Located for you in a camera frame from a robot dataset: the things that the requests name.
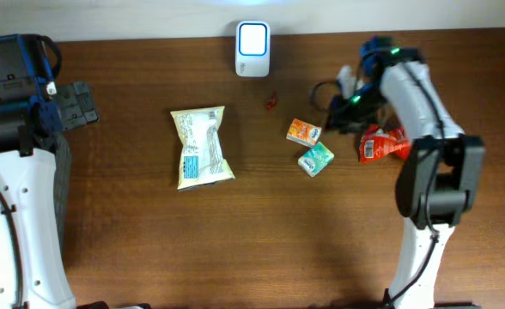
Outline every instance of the green light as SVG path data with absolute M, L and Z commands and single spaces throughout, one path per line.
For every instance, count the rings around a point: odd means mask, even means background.
M 352 99 L 351 99 L 352 104 L 357 103 L 361 98 L 362 98 L 361 95 L 355 95 L 355 96 L 353 96 Z

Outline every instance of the barcode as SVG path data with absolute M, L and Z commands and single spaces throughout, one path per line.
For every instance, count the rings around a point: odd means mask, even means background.
M 374 158 L 374 153 L 373 153 L 373 146 L 374 146 L 374 140 L 369 140 L 365 142 L 365 157 L 367 159 L 373 159 Z

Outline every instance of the red snack bag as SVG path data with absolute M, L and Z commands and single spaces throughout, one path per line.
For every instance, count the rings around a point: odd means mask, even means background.
M 376 126 L 372 126 L 362 137 L 359 147 L 360 162 L 376 161 L 390 153 L 395 153 L 401 159 L 406 160 L 410 151 L 411 146 L 403 127 L 384 132 L 382 129 L 376 130 Z

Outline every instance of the white wall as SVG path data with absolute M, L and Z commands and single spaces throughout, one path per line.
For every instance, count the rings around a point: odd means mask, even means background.
M 232 21 L 274 34 L 505 27 L 505 0 L 0 0 L 0 35 L 55 40 L 232 35 Z

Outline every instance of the food package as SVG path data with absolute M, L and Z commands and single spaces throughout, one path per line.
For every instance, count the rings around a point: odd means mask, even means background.
M 318 142 L 298 159 L 298 165 L 301 166 L 308 175 L 314 177 L 334 158 L 335 155 L 327 149 L 323 143 Z
M 224 106 L 170 113 L 184 145 L 178 169 L 178 191 L 235 179 L 222 157 L 218 139 Z
M 313 147 L 321 135 L 321 128 L 295 119 L 287 132 L 287 139 L 304 146 Z
M 411 144 L 403 127 L 385 132 L 372 126 L 362 137 L 359 147 L 360 162 L 376 161 L 390 153 L 407 160 L 410 151 Z

